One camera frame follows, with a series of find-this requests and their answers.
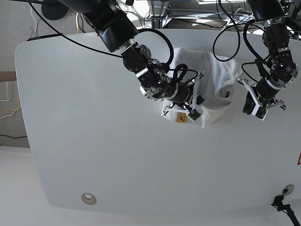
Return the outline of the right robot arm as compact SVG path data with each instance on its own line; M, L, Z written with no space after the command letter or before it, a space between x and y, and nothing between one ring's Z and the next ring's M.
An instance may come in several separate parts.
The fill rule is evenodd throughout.
M195 106L204 101L198 92L198 83L204 73L197 72L193 78L183 81L191 70L186 64L170 68L174 49L162 32L137 29L115 0L63 0L61 3L82 14L111 53L120 51L124 66L136 75L146 98L170 102L163 109L164 115L174 111L184 113L192 120L201 116ZM170 52L167 62L152 58L147 46L134 41L134 37L143 32L153 32L163 38Z

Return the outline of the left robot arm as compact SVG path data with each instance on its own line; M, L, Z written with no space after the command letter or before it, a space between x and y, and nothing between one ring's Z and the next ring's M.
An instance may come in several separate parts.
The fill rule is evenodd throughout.
M243 113L264 120L270 109L277 106L286 109L284 102L276 99L276 94L297 77L299 68L293 61L289 48L290 35L285 26L286 16L280 2L250 0L248 3L254 18L245 23L243 32L240 32L234 18L222 6L222 2L218 1L219 7L237 32L238 45L243 40L255 56L253 64L257 66L261 76L261 79L254 83L249 83L247 79L237 79L247 90ZM262 41L269 51L267 59L262 58L247 39L247 30L255 23L263 23Z

